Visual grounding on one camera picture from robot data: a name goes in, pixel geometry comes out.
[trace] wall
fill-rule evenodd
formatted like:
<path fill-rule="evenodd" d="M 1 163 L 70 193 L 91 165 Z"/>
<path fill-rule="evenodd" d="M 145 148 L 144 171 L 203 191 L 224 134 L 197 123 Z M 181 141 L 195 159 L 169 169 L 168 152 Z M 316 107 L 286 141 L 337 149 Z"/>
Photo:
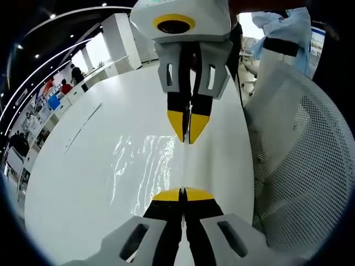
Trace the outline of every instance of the wall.
<path fill-rule="evenodd" d="M 54 80 L 53 80 L 53 84 L 54 86 L 58 87 L 58 86 L 62 86 L 62 80 L 64 79 L 64 76 L 62 73 L 56 73 L 56 75 L 53 76 Z"/>
<path fill-rule="evenodd" d="M 126 51 L 123 46 L 121 36 L 119 34 L 118 25 L 115 16 L 111 16 L 101 23 L 103 26 L 103 35 L 106 46 L 109 49 L 109 54 L 112 61 L 126 56 Z"/>
<path fill-rule="evenodd" d="M 83 57 L 84 57 L 85 63 L 88 66 L 89 73 L 91 73 L 91 71 L 94 70 L 94 67 L 93 67 L 93 64 L 91 62 L 91 59 L 90 59 L 90 56 L 88 54 L 88 50 L 87 50 L 86 46 L 83 48 L 82 53 L 83 53 Z"/>
<path fill-rule="evenodd" d="M 154 48 L 155 42 L 143 36 L 132 23 L 130 23 L 130 26 L 141 62 L 157 59 L 158 55 Z"/>

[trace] light blue shirt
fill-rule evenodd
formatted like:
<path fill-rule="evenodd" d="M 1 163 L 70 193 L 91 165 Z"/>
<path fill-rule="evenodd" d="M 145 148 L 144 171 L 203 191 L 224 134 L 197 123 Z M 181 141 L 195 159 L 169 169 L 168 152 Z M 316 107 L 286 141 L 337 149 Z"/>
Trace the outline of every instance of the light blue shirt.
<path fill-rule="evenodd" d="M 264 31 L 266 37 L 287 40 L 297 43 L 298 50 L 294 67 L 306 74 L 308 54 L 312 38 L 311 17 L 307 8 L 286 10 L 288 18 L 280 20 L 281 15 L 271 12 L 253 12 L 254 24 Z M 258 41 L 251 51 L 256 59 L 260 59 L 265 37 Z"/>

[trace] yellow ring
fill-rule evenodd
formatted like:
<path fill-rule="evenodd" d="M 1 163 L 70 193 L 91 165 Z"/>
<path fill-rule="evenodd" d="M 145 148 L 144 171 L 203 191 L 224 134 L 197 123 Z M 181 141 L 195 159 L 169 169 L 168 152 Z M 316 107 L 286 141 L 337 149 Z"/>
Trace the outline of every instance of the yellow ring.
<path fill-rule="evenodd" d="M 184 15 L 179 15 L 179 14 L 166 14 L 157 17 L 153 20 L 153 26 L 159 29 L 158 25 L 164 21 L 182 21 L 187 23 L 190 26 L 190 29 L 193 29 L 195 27 L 195 21 L 192 18 Z"/>

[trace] window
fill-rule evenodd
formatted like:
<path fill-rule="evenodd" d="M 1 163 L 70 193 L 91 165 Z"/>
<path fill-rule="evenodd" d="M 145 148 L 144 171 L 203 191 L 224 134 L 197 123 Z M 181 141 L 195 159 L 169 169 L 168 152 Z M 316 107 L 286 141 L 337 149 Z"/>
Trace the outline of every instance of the window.
<path fill-rule="evenodd" d="M 81 50 L 76 54 L 74 54 L 74 56 L 72 57 L 72 62 L 76 67 L 80 68 L 82 72 L 84 73 L 89 72 L 88 66 L 83 56 L 83 52 Z"/>
<path fill-rule="evenodd" d="M 259 29 L 253 23 L 253 20 L 251 19 L 251 13 L 239 14 L 239 23 L 242 26 L 243 37 L 250 37 L 260 40 L 265 36 L 262 29 Z"/>
<path fill-rule="evenodd" d="M 89 41 L 87 44 L 87 51 L 94 68 L 98 68 L 100 62 L 107 63 L 111 60 L 102 33 L 99 33 Z"/>

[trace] white mesh chair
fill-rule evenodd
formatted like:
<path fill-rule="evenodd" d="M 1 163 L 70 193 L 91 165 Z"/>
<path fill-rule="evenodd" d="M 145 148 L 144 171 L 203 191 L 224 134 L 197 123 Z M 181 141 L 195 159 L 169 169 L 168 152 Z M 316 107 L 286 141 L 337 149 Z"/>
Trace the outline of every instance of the white mesh chair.
<path fill-rule="evenodd" d="M 245 107 L 255 173 L 253 226 L 309 258 L 337 224 L 355 176 L 355 142 L 332 100 L 280 62 Z"/>

